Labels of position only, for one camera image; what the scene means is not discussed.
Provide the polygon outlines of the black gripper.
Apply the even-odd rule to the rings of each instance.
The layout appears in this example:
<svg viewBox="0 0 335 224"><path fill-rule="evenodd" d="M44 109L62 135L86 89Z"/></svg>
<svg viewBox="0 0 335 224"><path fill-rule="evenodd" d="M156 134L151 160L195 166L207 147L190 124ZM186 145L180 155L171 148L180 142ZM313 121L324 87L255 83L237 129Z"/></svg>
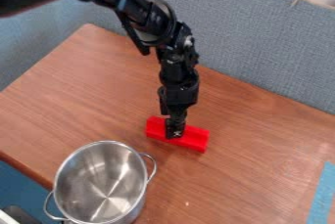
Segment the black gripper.
<svg viewBox="0 0 335 224"><path fill-rule="evenodd" d="M164 119L164 137L180 138L186 128L187 108L196 103L199 85L196 70L174 71L163 68L159 71L159 81L156 94L160 114L170 116Z"/></svg>

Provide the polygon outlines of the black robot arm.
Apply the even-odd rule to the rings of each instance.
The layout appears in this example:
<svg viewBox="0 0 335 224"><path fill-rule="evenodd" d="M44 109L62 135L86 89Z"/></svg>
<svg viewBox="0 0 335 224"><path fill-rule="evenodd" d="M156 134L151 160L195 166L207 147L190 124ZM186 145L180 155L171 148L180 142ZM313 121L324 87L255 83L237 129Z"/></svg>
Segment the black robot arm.
<svg viewBox="0 0 335 224"><path fill-rule="evenodd" d="M9 17L53 0L0 0L0 18ZM187 108L196 103L198 53L188 26L176 19L161 0L80 0L111 9L139 52L153 53L160 65L159 98L164 137L180 138L186 131Z"/></svg>

